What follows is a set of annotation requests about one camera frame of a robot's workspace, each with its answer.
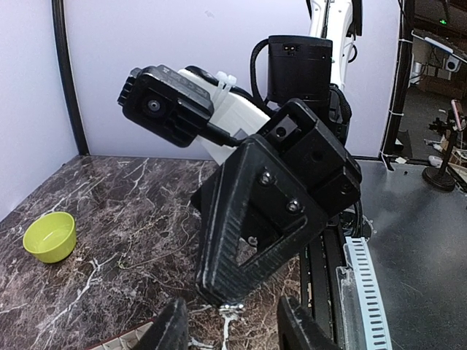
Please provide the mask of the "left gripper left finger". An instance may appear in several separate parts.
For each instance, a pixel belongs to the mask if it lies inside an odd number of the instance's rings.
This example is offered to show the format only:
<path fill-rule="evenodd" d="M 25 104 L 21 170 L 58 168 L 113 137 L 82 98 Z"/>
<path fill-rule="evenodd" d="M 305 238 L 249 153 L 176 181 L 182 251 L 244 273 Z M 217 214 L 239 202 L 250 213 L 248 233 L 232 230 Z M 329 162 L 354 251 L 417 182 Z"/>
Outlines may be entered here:
<path fill-rule="evenodd" d="M 134 348 L 187 350 L 188 310 L 185 300 L 177 298 L 170 301 Z"/>

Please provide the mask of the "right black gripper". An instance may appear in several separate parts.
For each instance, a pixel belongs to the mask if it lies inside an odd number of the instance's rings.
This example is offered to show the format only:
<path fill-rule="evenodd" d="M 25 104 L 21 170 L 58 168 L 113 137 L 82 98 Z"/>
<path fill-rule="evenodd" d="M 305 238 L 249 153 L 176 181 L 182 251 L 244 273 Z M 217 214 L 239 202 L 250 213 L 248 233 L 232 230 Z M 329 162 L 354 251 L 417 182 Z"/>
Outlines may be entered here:
<path fill-rule="evenodd" d="M 352 111 L 331 82 L 332 50 L 328 39 L 294 35 L 252 50 L 252 98 L 271 117 L 264 138 L 245 139 L 191 197 L 201 214 L 196 288 L 211 305 L 243 301 L 328 215 L 361 212 L 361 169 L 344 147 Z"/>

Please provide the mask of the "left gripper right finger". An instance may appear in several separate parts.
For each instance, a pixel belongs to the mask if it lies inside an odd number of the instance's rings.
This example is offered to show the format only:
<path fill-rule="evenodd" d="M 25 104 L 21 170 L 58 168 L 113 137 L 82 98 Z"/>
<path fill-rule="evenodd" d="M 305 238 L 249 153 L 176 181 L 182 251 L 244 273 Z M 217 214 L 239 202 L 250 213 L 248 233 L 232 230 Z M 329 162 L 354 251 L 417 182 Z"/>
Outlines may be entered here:
<path fill-rule="evenodd" d="M 294 297 L 282 296 L 277 305 L 280 350 L 338 350 L 312 315 Z"/>

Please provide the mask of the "beige jewelry tray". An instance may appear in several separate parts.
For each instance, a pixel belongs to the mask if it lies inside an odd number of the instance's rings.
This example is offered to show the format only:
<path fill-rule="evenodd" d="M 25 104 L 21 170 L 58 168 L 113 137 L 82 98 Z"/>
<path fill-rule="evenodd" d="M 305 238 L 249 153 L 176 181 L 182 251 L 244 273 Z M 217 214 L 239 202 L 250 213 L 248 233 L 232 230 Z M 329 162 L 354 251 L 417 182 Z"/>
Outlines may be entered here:
<path fill-rule="evenodd" d="M 95 346 L 90 347 L 90 350 L 130 350 L 133 349 L 144 334 L 150 329 L 154 321 L 150 320 L 143 324 L 133 327 L 120 335 L 105 340 Z"/>

